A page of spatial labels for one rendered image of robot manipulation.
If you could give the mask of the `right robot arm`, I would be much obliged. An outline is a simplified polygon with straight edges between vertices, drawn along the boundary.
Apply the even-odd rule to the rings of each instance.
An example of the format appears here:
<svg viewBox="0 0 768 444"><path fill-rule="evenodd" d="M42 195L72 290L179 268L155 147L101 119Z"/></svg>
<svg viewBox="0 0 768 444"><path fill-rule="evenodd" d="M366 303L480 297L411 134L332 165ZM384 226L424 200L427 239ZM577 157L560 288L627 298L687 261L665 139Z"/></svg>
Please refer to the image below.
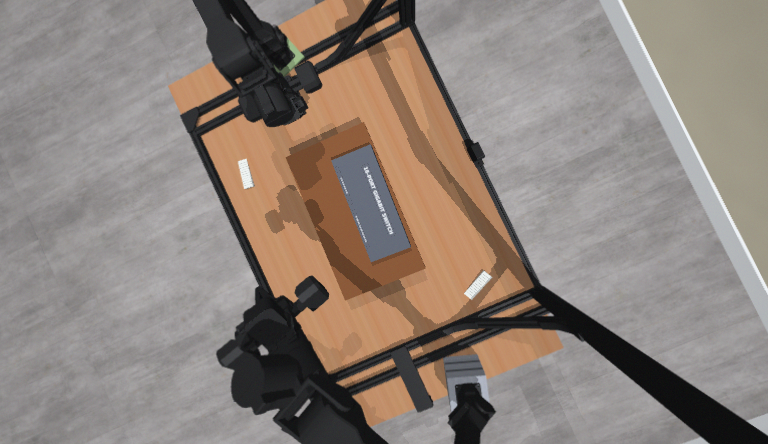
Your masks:
<svg viewBox="0 0 768 444"><path fill-rule="evenodd" d="M282 90L277 84L274 65L282 70L295 57L278 26L274 29L270 23L259 20L245 0L193 2L207 27L206 43L213 64L241 98L252 96L265 125L288 125L305 115L308 106L304 98L297 97L291 88ZM239 77L243 81L238 84Z"/></svg>

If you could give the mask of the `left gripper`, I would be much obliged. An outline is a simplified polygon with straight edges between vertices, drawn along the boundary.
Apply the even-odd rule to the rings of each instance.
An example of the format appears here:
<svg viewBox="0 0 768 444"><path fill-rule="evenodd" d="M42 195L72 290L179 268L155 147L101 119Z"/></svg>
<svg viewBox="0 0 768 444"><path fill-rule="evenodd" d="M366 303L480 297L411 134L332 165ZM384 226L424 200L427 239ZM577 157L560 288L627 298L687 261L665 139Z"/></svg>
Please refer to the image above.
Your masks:
<svg viewBox="0 0 768 444"><path fill-rule="evenodd" d="M255 304L258 303L259 300L261 300L263 297L268 296L271 297L283 310L286 308L291 309L294 317L296 317L307 307L314 312L329 299L328 291L313 275L308 276L305 280L298 284L294 293L298 300L293 303L284 295L275 298L260 286L258 286L255 288ZM288 354L297 347L303 345L312 345L304 334L302 328L299 327L301 326L300 323L298 323L296 320L296 336L294 336L291 340L289 340L286 336L277 342L276 345L278 350L273 354ZM258 347L260 346L261 345ZM258 347L254 345L247 352L243 352L239 349L236 340L231 339L219 350L217 350L216 356L222 367L234 370L239 361L244 357L248 355L261 355L259 349L257 349Z"/></svg>

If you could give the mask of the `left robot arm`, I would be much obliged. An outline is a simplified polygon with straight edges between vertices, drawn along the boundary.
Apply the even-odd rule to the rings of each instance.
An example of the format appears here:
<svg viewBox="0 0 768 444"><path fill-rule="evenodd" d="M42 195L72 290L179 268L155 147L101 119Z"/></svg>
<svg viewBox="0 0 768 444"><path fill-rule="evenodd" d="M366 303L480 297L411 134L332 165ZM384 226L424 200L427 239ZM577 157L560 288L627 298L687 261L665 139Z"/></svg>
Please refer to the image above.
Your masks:
<svg viewBox="0 0 768 444"><path fill-rule="evenodd" d="M243 320L235 331L243 352L263 345L273 354L277 342L296 336L292 311L283 310L271 297L247 309ZM255 415L279 409L273 421L301 444L389 444L367 424L361 405L335 383L337 378L326 372L311 345L303 345L288 354L244 357L233 372L231 393L234 402L252 407ZM454 444L480 444L480 433L496 411L482 397L480 383L455 386L457 407L448 416L456 433Z"/></svg>

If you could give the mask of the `dark grey network switch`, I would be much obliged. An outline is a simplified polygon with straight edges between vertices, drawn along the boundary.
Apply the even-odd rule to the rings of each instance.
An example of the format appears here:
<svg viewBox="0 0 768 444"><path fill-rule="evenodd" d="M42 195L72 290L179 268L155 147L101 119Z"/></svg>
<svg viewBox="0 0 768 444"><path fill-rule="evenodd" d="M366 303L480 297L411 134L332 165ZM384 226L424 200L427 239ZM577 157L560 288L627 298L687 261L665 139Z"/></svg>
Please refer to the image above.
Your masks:
<svg viewBox="0 0 768 444"><path fill-rule="evenodd" d="M411 247L375 158L370 144L331 160L371 262Z"/></svg>

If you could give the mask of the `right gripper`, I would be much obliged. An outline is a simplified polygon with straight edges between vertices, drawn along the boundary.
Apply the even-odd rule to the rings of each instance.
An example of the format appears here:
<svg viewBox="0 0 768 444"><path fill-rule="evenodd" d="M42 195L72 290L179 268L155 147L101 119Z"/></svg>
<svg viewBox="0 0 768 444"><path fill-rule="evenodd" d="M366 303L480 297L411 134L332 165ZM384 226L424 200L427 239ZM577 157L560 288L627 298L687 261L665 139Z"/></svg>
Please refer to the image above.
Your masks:
<svg viewBox="0 0 768 444"><path fill-rule="evenodd" d="M321 80L315 70L314 65L310 61L305 61L302 64L294 67L298 78L294 79L289 75L283 77L281 72L277 72L278 81L281 89L291 88L294 90L297 97L301 96L299 90L304 89L307 94L313 93L322 88ZM281 76L280 76L280 75ZM283 77L283 78L282 78ZM302 85L301 85L302 84ZM241 98L239 96L238 103L245 118L250 122L257 122L262 119L262 116L250 94Z"/></svg>

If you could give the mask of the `brown wooden stand with grey legs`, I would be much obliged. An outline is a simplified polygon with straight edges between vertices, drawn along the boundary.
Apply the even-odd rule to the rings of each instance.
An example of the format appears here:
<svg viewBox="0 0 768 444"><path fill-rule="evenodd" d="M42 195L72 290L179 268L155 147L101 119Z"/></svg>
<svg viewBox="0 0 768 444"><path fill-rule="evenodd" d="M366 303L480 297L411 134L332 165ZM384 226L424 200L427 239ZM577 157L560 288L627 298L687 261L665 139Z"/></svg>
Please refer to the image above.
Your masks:
<svg viewBox="0 0 768 444"><path fill-rule="evenodd" d="M371 262L331 160L370 145L411 247ZM344 299L426 269L365 123L285 157Z"/></svg>

